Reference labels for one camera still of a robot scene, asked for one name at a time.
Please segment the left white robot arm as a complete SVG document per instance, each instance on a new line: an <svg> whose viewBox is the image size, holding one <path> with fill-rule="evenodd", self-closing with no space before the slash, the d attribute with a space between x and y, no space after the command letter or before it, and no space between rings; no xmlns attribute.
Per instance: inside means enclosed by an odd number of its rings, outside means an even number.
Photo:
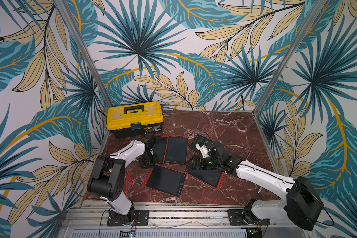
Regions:
<svg viewBox="0 0 357 238"><path fill-rule="evenodd" d="M130 141L123 149L111 155L100 154L94 162L87 191L106 201L119 215L131 212L132 202L123 192L126 167L138 160L141 168L147 169L157 164L153 154L156 138L148 133Z"/></svg>

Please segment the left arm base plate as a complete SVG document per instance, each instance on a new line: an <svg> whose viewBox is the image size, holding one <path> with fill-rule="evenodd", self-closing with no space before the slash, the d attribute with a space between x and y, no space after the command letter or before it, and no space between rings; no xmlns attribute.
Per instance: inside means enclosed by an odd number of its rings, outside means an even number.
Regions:
<svg viewBox="0 0 357 238"><path fill-rule="evenodd" d="M107 221L108 227L120 227L136 225L137 227L148 226L149 210L131 210L127 215L121 215L111 210Z"/></svg>

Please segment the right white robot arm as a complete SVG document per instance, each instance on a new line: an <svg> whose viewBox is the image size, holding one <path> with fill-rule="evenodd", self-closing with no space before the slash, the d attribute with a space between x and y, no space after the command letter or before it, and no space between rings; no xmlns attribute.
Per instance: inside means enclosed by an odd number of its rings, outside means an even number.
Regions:
<svg viewBox="0 0 357 238"><path fill-rule="evenodd" d="M242 212L232 217L242 224L257 225L270 219L289 220L297 227L311 231L324 204L311 182L303 177L286 177L261 168L240 156L202 158L194 155L186 164L191 171L221 171L252 182L276 196L278 200L251 199Z"/></svg>

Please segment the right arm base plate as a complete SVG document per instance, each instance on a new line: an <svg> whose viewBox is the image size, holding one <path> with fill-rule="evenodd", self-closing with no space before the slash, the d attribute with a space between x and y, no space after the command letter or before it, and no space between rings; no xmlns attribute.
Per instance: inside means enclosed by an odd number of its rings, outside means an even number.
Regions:
<svg viewBox="0 0 357 238"><path fill-rule="evenodd" d="M228 219L231 226L242 225L269 225L269 219L258 219L250 210L247 209L229 209L227 211Z"/></svg>

